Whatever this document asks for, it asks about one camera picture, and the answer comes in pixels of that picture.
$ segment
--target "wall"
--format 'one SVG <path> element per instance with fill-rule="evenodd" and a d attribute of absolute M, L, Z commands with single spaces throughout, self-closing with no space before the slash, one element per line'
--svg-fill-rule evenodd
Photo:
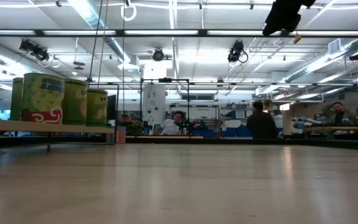
<path fill-rule="evenodd" d="M 345 108 L 356 112 L 356 109 L 358 109 L 358 92 L 345 92 L 345 99 L 339 100 L 338 94 L 333 95 L 330 98 L 327 98 L 324 103 L 319 103 L 317 105 L 308 105 L 307 107 L 304 107 L 302 104 L 293 105 L 291 107 L 292 110 L 292 116 L 300 117 L 300 116 L 306 116 L 313 118 L 315 114 L 320 114 L 321 110 L 324 108 L 324 106 L 329 105 L 331 103 L 334 103 L 336 101 L 340 101 Z"/>

